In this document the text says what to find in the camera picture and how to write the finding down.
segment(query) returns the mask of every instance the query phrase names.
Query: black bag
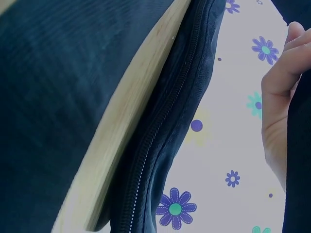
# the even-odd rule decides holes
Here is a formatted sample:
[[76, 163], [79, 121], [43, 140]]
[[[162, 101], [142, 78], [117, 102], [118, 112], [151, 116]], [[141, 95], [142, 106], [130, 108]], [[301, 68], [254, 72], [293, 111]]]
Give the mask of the black bag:
[[224, 0], [192, 0], [111, 192], [112, 233], [156, 232], [166, 176], [207, 89]]
[[[114, 90], [172, 2], [18, 0], [0, 16], [2, 232], [51, 232]], [[192, 0], [111, 185], [112, 233], [156, 232], [224, 10], [225, 0]]]

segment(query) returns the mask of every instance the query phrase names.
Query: finger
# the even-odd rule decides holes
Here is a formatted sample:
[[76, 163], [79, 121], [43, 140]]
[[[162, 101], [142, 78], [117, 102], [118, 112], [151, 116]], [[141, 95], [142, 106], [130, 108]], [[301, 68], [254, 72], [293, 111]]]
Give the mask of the finger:
[[290, 41], [302, 36], [302, 34], [305, 32], [305, 29], [303, 26], [298, 22], [291, 22], [288, 25], [288, 34], [285, 41], [285, 45], [289, 43]]
[[300, 74], [311, 68], [311, 43], [285, 51], [263, 77], [262, 94], [290, 96]]
[[299, 36], [296, 39], [288, 42], [284, 46], [284, 50], [290, 50], [292, 48], [307, 44], [310, 41], [311, 41], [311, 29], [308, 29], [302, 34], [302, 36]]

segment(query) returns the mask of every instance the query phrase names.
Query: flower print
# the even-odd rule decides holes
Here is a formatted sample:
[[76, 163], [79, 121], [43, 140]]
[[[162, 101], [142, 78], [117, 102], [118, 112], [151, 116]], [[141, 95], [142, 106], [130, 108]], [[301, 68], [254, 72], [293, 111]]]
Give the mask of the flower print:
[[185, 137], [185, 143], [194, 141], [197, 145], [203, 146], [206, 140], [211, 138], [209, 133], [209, 117], [205, 110], [198, 109], [194, 114], [193, 120], [189, 126]]
[[234, 3], [235, 0], [227, 0], [226, 4], [225, 4], [225, 8], [226, 10], [230, 13], [233, 14], [234, 11], [239, 13], [240, 11], [237, 8], [240, 8], [240, 5], [237, 5], [236, 3]]
[[273, 65], [273, 60], [277, 61], [278, 57], [276, 54], [278, 54], [278, 50], [276, 48], [273, 48], [273, 43], [271, 40], [266, 40], [260, 36], [259, 41], [257, 39], [253, 39], [253, 42], [256, 44], [256, 46], [252, 46], [252, 50], [254, 52], [259, 52], [258, 58], [261, 61], [264, 61], [267, 59], [267, 62], [270, 65]]
[[158, 206], [155, 213], [156, 215], [163, 215], [160, 224], [167, 226], [172, 222], [174, 230], [181, 228], [181, 221], [191, 224], [193, 219], [188, 213], [196, 211], [196, 204], [188, 203], [190, 198], [190, 192], [184, 192], [179, 196], [177, 188], [170, 190], [170, 197], [163, 194], [160, 202], [162, 205]]
[[259, 119], [262, 119], [262, 102], [261, 102], [261, 96], [258, 94], [258, 92], [254, 93], [254, 96], [248, 96], [248, 99], [250, 100], [249, 103], [247, 103], [246, 107], [252, 109], [252, 115], [256, 116], [258, 115]]
[[238, 176], [238, 172], [234, 172], [233, 170], [231, 170], [231, 173], [227, 173], [227, 178], [226, 178], [226, 182], [228, 182], [228, 186], [232, 186], [233, 188], [235, 187], [235, 185], [239, 185], [239, 179], [240, 176]]
[[254, 227], [252, 230], [252, 233], [271, 233], [271, 229], [270, 228], [265, 228], [263, 230], [263, 232], [261, 232], [260, 227]]

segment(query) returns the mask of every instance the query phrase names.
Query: zipper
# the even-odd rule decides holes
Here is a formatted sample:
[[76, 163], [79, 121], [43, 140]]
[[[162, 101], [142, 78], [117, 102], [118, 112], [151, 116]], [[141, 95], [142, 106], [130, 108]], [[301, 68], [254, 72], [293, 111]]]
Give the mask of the zipper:
[[155, 137], [157, 136], [161, 126], [165, 122], [168, 114], [174, 107], [176, 100], [180, 94], [185, 80], [191, 69], [192, 61], [195, 56], [198, 41], [200, 39], [200, 30], [202, 24], [202, 17], [207, 0], [199, 0], [200, 2], [196, 6], [196, 14], [193, 22], [193, 28], [191, 38], [189, 42], [188, 51], [185, 54], [184, 62], [180, 68], [176, 81], [171, 88], [168, 96], [164, 101], [164, 104], [160, 106], [152, 124], [147, 128], [146, 134], [143, 137], [143, 141], [139, 144], [136, 150], [137, 160], [133, 164], [132, 172], [129, 176], [128, 188], [126, 190], [126, 196], [123, 202], [122, 212], [120, 213], [121, 219], [119, 221], [119, 233], [134, 233], [132, 228], [135, 222], [135, 210], [137, 206], [137, 198], [139, 195], [139, 187], [141, 183], [141, 177], [144, 171], [145, 163], [149, 155], [149, 150], [153, 144]]

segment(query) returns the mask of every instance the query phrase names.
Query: yellow flower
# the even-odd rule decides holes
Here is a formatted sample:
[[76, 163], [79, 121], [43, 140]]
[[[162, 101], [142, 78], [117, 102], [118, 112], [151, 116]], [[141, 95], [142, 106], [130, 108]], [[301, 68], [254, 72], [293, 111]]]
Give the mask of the yellow flower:
[[207, 111], [198, 108], [189, 126], [184, 142], [194, 142], [199, 146], [203, 146], [207, 139], [210, 139], [209, 126]]

